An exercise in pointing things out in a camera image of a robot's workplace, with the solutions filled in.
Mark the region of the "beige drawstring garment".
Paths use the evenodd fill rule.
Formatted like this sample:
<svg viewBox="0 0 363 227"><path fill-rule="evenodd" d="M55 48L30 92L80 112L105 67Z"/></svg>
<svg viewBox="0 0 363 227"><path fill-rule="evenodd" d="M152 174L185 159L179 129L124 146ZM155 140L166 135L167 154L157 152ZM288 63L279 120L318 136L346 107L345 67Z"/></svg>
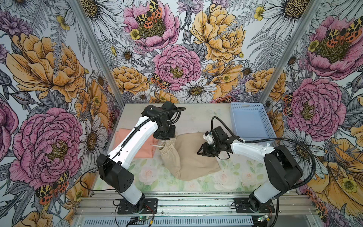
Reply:
<svg viewBox="0 0 363 227"><path fill-rule="evenodd" d="M215 158L204 157L197 152L206 141L203 132L186 133L155 146L163 166L177 179L191 181L221 170Z"/></svg>

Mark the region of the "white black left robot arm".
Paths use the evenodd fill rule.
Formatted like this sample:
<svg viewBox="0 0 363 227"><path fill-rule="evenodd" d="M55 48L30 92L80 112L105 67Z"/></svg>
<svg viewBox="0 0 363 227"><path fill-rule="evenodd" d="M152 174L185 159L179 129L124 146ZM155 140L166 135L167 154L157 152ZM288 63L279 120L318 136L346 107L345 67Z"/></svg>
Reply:
<svg viewBox="0 0 363 227"><path fill-rule="evenodd" d="M126 138L107 155L99 155L96 165L100 178L118 192L134 212L144 207L144 194L133 184L134 175L128 171L131 162L150 136L169 140L175 136L175 123L185 107L165 102L161 107L148 105Z"/></svg>

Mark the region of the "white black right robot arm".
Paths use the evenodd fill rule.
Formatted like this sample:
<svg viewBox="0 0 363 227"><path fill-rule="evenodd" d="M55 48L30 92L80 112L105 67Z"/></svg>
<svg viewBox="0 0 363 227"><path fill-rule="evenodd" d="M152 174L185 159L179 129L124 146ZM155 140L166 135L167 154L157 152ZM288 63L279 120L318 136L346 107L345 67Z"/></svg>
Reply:
<svg viewBox="0 0 363 227"><path fill-rule="evenodd" d="M244 140L236 135L229 137L219 126L203 135L203 143L197 154L205 157L218 157L220 152L246 156L263 162L268 180L249 195L246 208L258 212L271 199L277 199L293 188L303 176L303 170L290 151L280 145L272 147L266 143Z"/></svg>

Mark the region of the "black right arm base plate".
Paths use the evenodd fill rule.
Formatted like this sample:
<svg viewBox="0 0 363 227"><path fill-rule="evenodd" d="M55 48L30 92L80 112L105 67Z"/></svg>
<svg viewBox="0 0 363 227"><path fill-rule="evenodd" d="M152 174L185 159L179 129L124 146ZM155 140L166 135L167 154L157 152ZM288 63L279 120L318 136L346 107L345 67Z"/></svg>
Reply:
<svg viewBox="0 0 363 227"><path fill-rule="evenodd" d="M237 197L233 199L233 205L237 213L274 213L275 207L270 199L266 203L260 203L256 199Z"/></svg>

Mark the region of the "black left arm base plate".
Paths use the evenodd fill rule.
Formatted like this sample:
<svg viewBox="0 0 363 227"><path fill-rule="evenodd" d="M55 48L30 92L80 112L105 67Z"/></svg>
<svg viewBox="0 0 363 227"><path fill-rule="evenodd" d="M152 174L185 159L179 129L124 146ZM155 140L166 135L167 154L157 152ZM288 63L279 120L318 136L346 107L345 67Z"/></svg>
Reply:
<svg viewBox="0 0 363 227"><path fill-rule="evenodd" d="M137 204L131 204L126 199L121 199L118 204L117 214L156 214L158 208L158 199L141 198Z"/></svg>

